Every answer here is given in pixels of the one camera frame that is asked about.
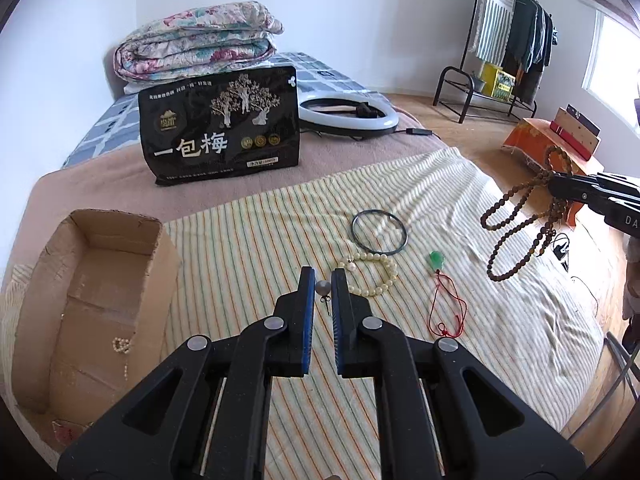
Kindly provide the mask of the yellow striped cloth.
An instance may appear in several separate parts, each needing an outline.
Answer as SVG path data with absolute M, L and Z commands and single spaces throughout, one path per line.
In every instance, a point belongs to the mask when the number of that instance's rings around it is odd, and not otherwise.
M 486 219 L 498 188 L 453 148 L 195 212 L 179 206 L 178 188 L 124 185 L 119 192 L 126 206 L 73 207 L 55 197 L 18 232 L 14 277 L 1 305 L 2 379 L 30 456 L 23 466 L 6 467 L 6 477 L 61 478 L 61 455 L 110 409 L 76 424 L 23 408 L 11 384 L 17 323 L 35 265 L 58 225 L 78 209 L 154 218 L 175 245 L 180 266 L 160 362 L 192 336 L 233 337 L 272 315 L 310 266 L 314 284 L 331 283 L 333 271 L 344 270 L 349 291 L 407 336 L 462 344 L 561 436 L 598 364 L 598 326 L 544 256 L 548 237 L 516 229 L 524 261 L 491 274 L 497 245 Z M 384 479 L 372 379 L 337 373 L 333 315 L 314 292 L 309 370 L 273 378 L 261 479 L 323 477 Z

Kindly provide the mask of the folded floral quilt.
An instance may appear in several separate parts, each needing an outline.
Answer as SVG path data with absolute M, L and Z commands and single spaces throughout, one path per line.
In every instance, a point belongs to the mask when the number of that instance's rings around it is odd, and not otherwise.
M 113 53 L 116 76 L 128 84 L 160 84 L 242 70 L 277 48 L 283 24 L 258 1 L 202 6 L 145 24 Z

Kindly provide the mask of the black clothes rack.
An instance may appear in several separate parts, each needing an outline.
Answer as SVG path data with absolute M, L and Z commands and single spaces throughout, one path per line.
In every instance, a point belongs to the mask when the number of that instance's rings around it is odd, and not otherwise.
M 474 52 L 469 51 L 469 46 L 472 41 L 472 26 L 476 4 L 477 0 L 474 0 L 469 29 L 466 33 L 460 61 L 456 65 L 449 65 L 442 69 L 433 103 L 435 105 L 442 105 L 446 110 L 453 112 L 457 116 L 460 124 L 465 121 L 465 118 L 468 117 L 472 108 L 476 110 L 480 108 L 480 106 L 475 103 L 477 99 L 506 105 L 508 107 L 506 114 L 512 118 L 516 116 L 519 110 L 529 114 L 529 116 L 536 116 L 538 110 L 536 98 L 533 105 L 527 105 L 514 96 L 513 91 L 509 101 L 500 101 L 490 98 L 489 96 L 484 96 L 482 93 L 484 81 L 480 79 L 480 73 L 482 72 L 485 62 L 481 61 Z

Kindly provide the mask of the books on orange box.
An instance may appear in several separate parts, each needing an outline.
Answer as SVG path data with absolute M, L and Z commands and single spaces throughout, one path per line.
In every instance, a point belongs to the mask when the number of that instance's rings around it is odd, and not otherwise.
M 599 147 L 600 130 L 570 105 L 558 108 L 550 128 L 585 160 L 589 160 Z

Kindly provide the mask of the yellow green box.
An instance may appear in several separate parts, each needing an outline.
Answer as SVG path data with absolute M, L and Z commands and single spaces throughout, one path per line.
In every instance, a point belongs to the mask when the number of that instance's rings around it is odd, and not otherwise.
M 509 101 L 515 86 L 515 77 L 494 64 L 485 63 L 480 73 L 484 81 L 482 93 L 500 101 Z

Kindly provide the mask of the orange patterned box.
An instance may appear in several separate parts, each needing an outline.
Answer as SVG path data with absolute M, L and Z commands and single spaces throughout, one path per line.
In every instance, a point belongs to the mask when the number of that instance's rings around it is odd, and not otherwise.
M 545 119 L 525 118 L 518 122 L 512 129 L 502 149 L 524 160 L 529 167 L 536 170 L 544 169 L 544 154 L 550 146 L 559 146 L 568 155 L 572 162 L 572 170 L 580 176 L 596 174 L 604 170 L 603 165 L 592 156 L 590 159 L 582 158 L 570 144 L 558 136 L 551 128 L 551 122 Z

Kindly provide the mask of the open cardboard box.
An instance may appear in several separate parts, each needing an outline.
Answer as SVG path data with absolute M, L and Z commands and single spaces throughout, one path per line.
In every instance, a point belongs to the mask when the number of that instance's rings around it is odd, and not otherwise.
M 17 323 L 23 408 L 85 425 L 160 362 L 180 258 L 163 223 L 78 209 L 44 246 Z

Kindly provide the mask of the black snack bag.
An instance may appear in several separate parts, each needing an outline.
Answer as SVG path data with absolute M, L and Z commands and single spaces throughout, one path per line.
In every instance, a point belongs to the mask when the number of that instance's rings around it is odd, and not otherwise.
M 259 67 L 178 80 L 138 94 L 140 141 L 160 186 L 299 163 L 296 70 Z

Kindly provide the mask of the striped hanging towel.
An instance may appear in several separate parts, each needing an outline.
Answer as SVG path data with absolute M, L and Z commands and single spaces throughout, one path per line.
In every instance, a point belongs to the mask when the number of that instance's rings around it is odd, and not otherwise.
M 515 0 L 477 0 L 469 51 L 481 61 L 502 64 L 514 8 Z

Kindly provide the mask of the dark hanging clothes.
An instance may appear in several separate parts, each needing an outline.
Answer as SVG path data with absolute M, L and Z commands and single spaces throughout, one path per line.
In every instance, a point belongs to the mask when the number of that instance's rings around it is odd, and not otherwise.
M 557 44 L 552 15 L 537 0 L 515 0 L 502 69 L 515 77 L 513 94 L 522 103 L 534 104 L 552 47 Z

